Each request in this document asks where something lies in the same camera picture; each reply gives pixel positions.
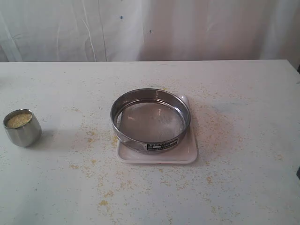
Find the round steel mesh sieve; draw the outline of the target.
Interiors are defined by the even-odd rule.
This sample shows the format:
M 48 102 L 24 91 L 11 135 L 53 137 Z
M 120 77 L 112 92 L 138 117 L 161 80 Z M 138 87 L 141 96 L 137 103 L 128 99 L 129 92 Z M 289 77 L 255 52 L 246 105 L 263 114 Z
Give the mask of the round steel mesh sieve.
M 191 124 L 188 105 L 165 90 L 142 88 L 118 97 L 111 106 L 115 135 L 126 147 L 158 154 L 181 143 Z

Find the stainless steel cup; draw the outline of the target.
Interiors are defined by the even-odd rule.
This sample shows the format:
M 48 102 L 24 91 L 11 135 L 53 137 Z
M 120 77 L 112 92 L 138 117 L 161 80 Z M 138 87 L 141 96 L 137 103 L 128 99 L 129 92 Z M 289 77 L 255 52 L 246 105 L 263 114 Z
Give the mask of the stainless steel cup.
M 29 113 L 32 115 L 30 122 L 18 128 L 8 128 L 7 121 L 15 115 Z M 3 127 L 10 141 L 19 147 L 33 145 L 41 136 L 42 128 L 34 113 L 29 109 L 18 109 L 7 114 L 3 119 Z

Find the yellow and white grain mix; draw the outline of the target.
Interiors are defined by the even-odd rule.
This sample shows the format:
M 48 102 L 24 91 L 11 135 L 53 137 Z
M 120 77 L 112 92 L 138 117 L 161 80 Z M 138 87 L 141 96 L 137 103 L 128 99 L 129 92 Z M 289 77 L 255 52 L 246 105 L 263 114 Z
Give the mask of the yellow and white grain mix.
M 6 123 L 6 126 L 8 128 L 19 128 L 30 122 L 31 118 L 32 115 L 29 113 L 18 114 L 10 118 Z

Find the white square plastic tray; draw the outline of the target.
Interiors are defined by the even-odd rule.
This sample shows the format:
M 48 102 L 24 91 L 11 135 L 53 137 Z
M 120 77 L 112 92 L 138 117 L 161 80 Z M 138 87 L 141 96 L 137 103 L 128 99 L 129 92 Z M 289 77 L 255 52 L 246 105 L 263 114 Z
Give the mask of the white square plastic tray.
M 152 142 L 168 140 L 183 128 L 179 113 L 158 103 L 139 103 L 128 107 L 120 114 L 118 125 L 126 135 Z M 168 151 L 140 153 L 118 141 L 116 152 L 121 161 L 130 164 L 189 164 L 198 155 L 192 126 L 182 141 Z

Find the white backdrop curtain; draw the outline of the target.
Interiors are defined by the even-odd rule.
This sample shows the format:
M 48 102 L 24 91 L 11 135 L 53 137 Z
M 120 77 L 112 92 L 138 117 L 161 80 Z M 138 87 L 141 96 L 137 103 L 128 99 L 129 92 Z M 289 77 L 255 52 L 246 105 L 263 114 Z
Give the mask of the white backdrop curtain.
M 0 59 L 300 62 L 297 0 L 3 0 Z

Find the dark object at right edge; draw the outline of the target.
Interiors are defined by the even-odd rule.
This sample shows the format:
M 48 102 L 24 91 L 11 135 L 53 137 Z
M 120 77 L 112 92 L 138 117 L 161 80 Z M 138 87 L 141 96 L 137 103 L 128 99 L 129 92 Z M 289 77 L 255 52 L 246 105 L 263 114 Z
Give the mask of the dark object at right edge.
M 296 175 L 297 175 L 298 179 L 300 180 L 300 167 L 298 168 Z

